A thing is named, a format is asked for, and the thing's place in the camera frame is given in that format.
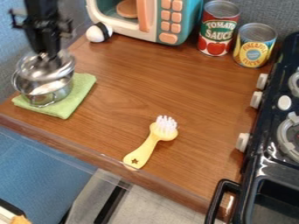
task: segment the dish brush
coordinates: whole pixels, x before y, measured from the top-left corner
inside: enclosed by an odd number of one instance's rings
[[[122,162],[136,169],[142,168],[149,160],[158,141],[171,141],[177,137],[177,122],[170,116],[160,115],[149,126],[149,136],[136,150],[130,152]]]

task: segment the metal pot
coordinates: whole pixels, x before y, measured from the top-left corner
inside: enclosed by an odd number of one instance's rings
[[[32,52],[25,55],[11,80],[25,100],[38,108],[61,101],[73,88],[74,57],[67,50],[61,50],[56,61],[43,56]]]
[[[66,98],[73,88],[73,72],[59,80],[31,81],[17,72],[12,76],[13,87],[33,107],[46,107]]]

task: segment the black stove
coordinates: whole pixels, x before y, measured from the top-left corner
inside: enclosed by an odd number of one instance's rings
[[[269,75],[261,74],[251,106],[253,133],[241,133],[241,184],[220,180],[205,224],[212,224],[225,193],[236,194],[233,224],[299,223],[299,32],[283,42]]]

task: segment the blue floor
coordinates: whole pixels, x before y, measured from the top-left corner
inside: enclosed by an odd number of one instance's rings
[[[58,224],[95,171],[0,127],[0,198],[22,209],[33,224]]]

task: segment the wooden countertop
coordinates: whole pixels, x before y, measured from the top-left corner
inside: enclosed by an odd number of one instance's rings
[[[64,121],[8,99],[0,106],[2,125],[202,211],[220,179],[240,180],[243,155],[234,145],[253,125],[251,95],[270,66],[205,56],[192,39],[171,47],[115,34],[101,44],[82,37],[70,50],[76,71],[97,77],[73,115]],[[174,117],[179,136],[160,142],[142,171],[109,159],[122,161],[137,148],[158,115]]]

